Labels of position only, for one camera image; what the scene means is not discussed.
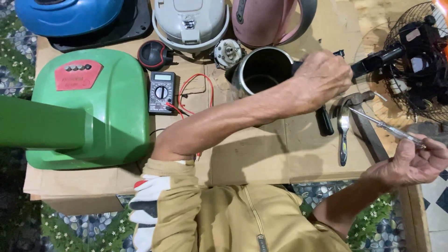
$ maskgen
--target digital multimeter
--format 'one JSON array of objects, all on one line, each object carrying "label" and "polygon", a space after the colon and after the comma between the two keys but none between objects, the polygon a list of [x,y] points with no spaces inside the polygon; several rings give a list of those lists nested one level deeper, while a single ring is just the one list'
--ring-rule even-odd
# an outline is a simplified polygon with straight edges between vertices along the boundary
[{"label": "digital multimeter", "polygon": [[174,104],[174,83],[176,75],[173,72],[151,72],[149,106],[152,114],[171,115],[174,111],[168,110],[166,103]]}]

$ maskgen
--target hammer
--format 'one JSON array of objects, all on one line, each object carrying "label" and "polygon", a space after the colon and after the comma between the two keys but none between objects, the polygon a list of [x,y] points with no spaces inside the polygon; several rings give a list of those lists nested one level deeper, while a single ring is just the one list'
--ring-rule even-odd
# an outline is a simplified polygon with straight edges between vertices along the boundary
[{"label": "hammer", "polygon": [[[374,97],[375,93],[372,91],[366,91],[364,93],[354,93],[342,98],[340,104],[341,106],[350,106],[351,108],[361,113],[365,113],[362,109],[361,104],[365,101],[373,100]],[[373,160],[375,162],[380,162],[389,159],[389,155],[387,154],[386,150],[383,147],[383,144],[379,140],[378,135],[376,134],[371,122],[368,119],[361,117],[353,112],[352,117],[356,127],[359,130],[359,133],[361,134],[362,139],[366,143],[367,148],[369,149],[369,152],[373,157]]]}]

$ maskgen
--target screwdriver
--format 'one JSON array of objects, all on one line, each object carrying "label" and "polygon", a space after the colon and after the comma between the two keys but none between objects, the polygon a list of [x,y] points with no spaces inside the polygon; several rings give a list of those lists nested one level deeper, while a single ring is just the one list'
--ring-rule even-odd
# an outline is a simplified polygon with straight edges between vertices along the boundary
[{"label": "screwdriver", "polygon": [[355,109],[353,109],[351,107],[349,107],[349,109],[351,111],[355,112],[356,114],[358,114],[360,116],[363,116],[363,117],[365,117],[365,118],[375,122],[377,127],[386,130],[387,132],[389,132],[391,135],[395,136],[396,138],[398,138],[398,139],[407,138],[407,139],[413,141],[414,144],[415,144],[415,147],[417,149],[425,149],[426,148],[426,146],[423,144],[423,142],[420,139],[418,139],[418,138],[416,138],[416,137],[414,137],[414,136],[412,136],[412,135],[410,135],[410,134],[408,134],[408,133],[406,133],[406,132],[404,132],[402,130],[399,130],[396,127],[393,127],[393,126],[391,126],[391,125],[389,125],[389,124],[387,124],[387,123],[385,123],[383,121],[376,120],[376,119],[374,119],[374,118],[372,118],[372,117],[370,117],[370,116],[368,116],[368,115],[366,115],[364,113],[361,113],[361,112],[359,112],[359,111],[357,111],[357,110],[355,110]]}]

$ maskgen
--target white rice cooker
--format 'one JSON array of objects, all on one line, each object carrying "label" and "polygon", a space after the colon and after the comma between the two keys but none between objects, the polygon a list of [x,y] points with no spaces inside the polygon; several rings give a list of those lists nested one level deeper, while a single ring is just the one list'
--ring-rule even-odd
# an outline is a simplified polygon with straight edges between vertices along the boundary
[{"label": "white rice cooker", "polygon": [[229,10],[224,0],[155,0],[154,5],[154,31],[174,50],[204,51],[216,45],[227,31]]}]

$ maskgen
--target jacket zipper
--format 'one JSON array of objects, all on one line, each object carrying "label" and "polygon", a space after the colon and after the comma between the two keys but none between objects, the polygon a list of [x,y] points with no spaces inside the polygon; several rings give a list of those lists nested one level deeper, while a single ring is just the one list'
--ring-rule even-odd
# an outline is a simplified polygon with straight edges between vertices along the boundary
[{"label": "jacket zipper", "polygon": [[267,245],[266,245],[266,239],[264,237],[263,232],[263,226],[261,225],[261,219],[258,215],[257,211],[255,210],[254,204],[252,203],[252,200],[250,199],[249,190],[246,186],[244,186],[244,191],[246,192],[247,200],[249,201],[250,209],[252,210],[252,213],[255,215],[255,219],[257,220],[258,224],[258,230],[260,231],[260,234],[257,235],[257,241],[258,245],[260,246],[260,252],[269,252]]}]

